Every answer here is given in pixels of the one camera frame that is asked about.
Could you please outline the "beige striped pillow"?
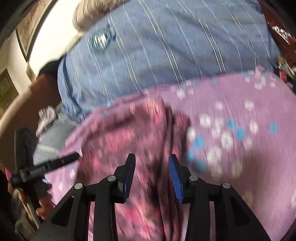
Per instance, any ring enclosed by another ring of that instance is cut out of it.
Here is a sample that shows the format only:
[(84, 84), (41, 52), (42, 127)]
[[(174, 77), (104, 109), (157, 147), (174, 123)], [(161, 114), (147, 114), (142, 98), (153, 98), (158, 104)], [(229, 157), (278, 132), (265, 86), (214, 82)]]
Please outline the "beige striped pillow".
[(126, 2), (126, 0), (81, 1), (74, 10), (73, 26), (78, 32), (86, 32), (101, 18)]

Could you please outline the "pink floral patterned garment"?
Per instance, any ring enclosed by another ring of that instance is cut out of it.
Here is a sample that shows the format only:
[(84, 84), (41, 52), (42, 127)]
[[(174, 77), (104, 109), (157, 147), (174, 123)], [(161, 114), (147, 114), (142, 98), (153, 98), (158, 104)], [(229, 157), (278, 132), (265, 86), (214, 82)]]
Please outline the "pink floral patterned garment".
[(70, 135), (65, 151), (78, 152), (77, 180), (95, 184), (128, 158), (119, 181), (124, 204), (115, 205), (120, 240), (178, 240), (182, 214), (174, 194), (169, 157), (181, 156), (189, 118), (160, 98), (144, 98), (90, 114)]

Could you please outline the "purple flowered bed sheet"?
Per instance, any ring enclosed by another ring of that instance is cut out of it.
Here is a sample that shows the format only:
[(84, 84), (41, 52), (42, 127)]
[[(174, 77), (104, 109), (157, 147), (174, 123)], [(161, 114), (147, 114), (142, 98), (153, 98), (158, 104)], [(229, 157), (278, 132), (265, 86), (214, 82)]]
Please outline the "purple flowered bed sheet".
[(115, 207), (120, 240), (183, 240), (169, 156), (209, 183), (229, 182), (272, 240), (295, 221), (295, 95), (274, 74), (191, 79), (100, 106), (67, 139), (77, 162), (47, 176), (55, 203), (77, 182), (98, 183), (136, 156), (130, 197)]

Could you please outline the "dark red glossy bag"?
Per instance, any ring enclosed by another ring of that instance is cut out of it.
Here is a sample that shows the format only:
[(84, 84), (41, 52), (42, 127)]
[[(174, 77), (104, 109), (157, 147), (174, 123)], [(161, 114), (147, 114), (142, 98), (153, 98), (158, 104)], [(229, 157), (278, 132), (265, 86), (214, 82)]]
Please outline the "dark red glossy bag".
[(281, 6), (282, 1), (258, 1), (281, 56), (295, 67), (295, 22)]

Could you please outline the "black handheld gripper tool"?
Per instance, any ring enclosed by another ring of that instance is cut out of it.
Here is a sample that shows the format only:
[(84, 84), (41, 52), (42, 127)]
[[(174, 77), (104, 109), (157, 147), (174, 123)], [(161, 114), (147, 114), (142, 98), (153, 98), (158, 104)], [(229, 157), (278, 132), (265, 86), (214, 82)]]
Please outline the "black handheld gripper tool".
[(46, 173), (52, 172), (78, 160), (80, 155), (72, 153), (57, 159), (48, 159), (34, 165), (33, 154), (37, 147), (37, 138), (28, 128), (16, 130), (14, 133), (14, 155), (16, 171), (11, 175), (13, 188), (22, 188), (32, 180), (43, 179)]

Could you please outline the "framed wall picture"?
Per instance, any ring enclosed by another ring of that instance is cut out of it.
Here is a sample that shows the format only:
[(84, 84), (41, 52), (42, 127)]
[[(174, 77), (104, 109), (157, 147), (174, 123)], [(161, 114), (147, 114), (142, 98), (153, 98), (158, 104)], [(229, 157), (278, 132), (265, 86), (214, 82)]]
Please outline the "framed wall picture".
[(16, 28), (16, 38), (26, 62), (29, 62), (34, 43), (56, 0), (35, 1)]

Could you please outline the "blue plaid shirt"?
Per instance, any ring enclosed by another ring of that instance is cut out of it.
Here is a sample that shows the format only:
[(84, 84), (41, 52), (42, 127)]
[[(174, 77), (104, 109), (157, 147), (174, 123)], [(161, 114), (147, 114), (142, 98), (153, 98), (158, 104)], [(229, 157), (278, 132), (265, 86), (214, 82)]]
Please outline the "blue plaid shirt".
[(80, 122), (155, 85), (272, 70), (279, 54), (258, 1), (128, 1), (63, 56), (61, 110)]

